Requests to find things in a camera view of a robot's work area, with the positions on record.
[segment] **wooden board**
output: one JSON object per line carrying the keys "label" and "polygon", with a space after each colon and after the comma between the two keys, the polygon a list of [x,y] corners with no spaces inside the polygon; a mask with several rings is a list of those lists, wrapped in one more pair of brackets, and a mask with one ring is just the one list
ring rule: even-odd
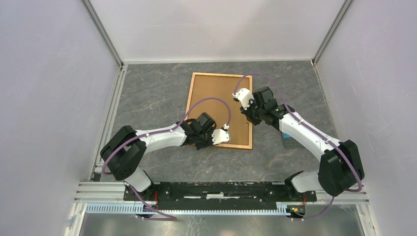
{"label": "wooden board", "polygon": [[[240,113],[240,102],[235,102],[232,93],[239,79],[243,75],[211,74],[194,72],[191,79],[190,93],[188,95],[187,111],[194,103],[206,97],[223,99],[232,110],[229,132],[231,140],[216,147],[252,149],[252,123]],[[242,80],[238,88],[247,88],[252,92],[252,76]],[[201,113],[209,114],[217,124],[222,127],[227,123],[229,113],[226,106],[217,100],[208,100],[196,106],[188,118],[197,118]]]}

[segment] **floor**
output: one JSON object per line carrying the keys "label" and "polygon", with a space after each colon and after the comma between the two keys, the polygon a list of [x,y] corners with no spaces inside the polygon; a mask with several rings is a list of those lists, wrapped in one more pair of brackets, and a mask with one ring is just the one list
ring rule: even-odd
{"label": "floor", "polygon": [[[323,206],[308,206],[315,215]],[[333,206],[320,220],[291,222],[285,216],[177,215],[175,222],[141,221],[131,214],[86,214],[81,236],[364,236],[353,205]]]}
{"label": "floor", "polygon": [[[185,113],[193,72],[270,75],[281,85],[290,106],[335,137],[324,95],[309,61],[131,64],[113,134],[127,124],[134,129],[155,129],[179,121]],[[266,79],[255,76],[253,88],[263,86],[269,86],[278,98],[276,89]],[[140,163],[153,181],[282,181],[298,171],[312,171],[318,166],[307,149],[284,149],[281,133],[264,123],[253,127],[253,150],[168,147],[145,155]],[[102,176],[100,181],[115,180]]]}

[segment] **wooden tray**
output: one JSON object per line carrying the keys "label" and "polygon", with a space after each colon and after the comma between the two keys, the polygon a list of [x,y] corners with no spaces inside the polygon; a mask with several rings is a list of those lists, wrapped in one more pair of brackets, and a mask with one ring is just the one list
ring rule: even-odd
{"label": "wooden tray", "polygon": [[[206,97],[218,97],[223,99],[232,110],[230,121],[231,140],[216,147],[252,149],[252,123],[246,120],[240,113],[240,103],[235,102],[232,93],[236,84],[243,75],[211,74],[194,72],[191,79],[190,93],[188,95],[187,111],[199,100]],[[242,80],[238,88],[247,88],[252,91],[252,76]],[[222,127],[228,120],[228,111],[225,105],[216,100],[208,100],[196,106],[188,115],[189,118],[197,118],[201,113],[209,114],[217,124]]]}

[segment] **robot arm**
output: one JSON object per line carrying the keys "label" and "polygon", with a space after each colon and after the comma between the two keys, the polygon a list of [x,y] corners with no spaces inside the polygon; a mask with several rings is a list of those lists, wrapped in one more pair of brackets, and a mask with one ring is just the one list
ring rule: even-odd
{"label": "robot arm", "polygon": [[[122,148],[110,160],[107,167],[116,180],[125,180],[142,192],[151,184],[150,178],[141,170],[139,162],[144,154],[166,147],[194,144],[197,150],[230,141],[230,133],[226,129],[216,129],[216,123],[207,113],[202,113],[197,119],[188,119],[178,128],[172,124],[165,128],[154,130],[134,130],[130,125],[122,127],[104,146],[100,155],[104,161],[124,142],[135,136],[143,135]],[[170,132],[149,135],[155,131],[170,130]]]}
{"label": "robot arm", "polygon": [[[299,172],[285,181],[295,193],[325,190],[335,197],[356,183],[356,179],[346,162],[328,143],[329,141],[339,144],[338,147],[350,160],[360,179],[364,178],[359,151],[354,142],[350,140],[341,142],[323,133],[306,122],[293,108],[289,107],[293,114],[300,119],[300,121],[296,120],[288,113],[284,105],[277,104],[272,91],[268,87],[258,89],[253,93],[246,88],[241,88],[236,94],[233,94],[233,97],[235,101],[241,103],[240,112],[246,116],[249,122],[257,125],[265,121],[266,124],[271,125],[278,131],[289,134],[320,161],[319,170]],[[322,134],[327,140],[321,139],[302,125],[301,122]]]}

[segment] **corkboard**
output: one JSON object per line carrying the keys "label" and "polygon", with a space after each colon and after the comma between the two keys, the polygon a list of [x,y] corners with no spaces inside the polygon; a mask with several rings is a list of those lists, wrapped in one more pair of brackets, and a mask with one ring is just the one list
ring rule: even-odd
{"label": "corkboard", "polygon": [[[188,95],[187,111],[194,103],[206,97],[223,99],[232,110],[229,132],[231,140],[225,144],[216,145],[221,148],[252,149],[252,123],[240,113],[240,102],[235,102],[232,93],[239,79],[243,75],[211,74],[194,72]],[[252,76],[247,76],[240,83],[239,88],[252,91]],[[227,123],[229,113],[226,106],[217,100],[208,100],[196,106],[187,118],[197,118],[201,113],[209,114],[217,124],[217,128]]]}

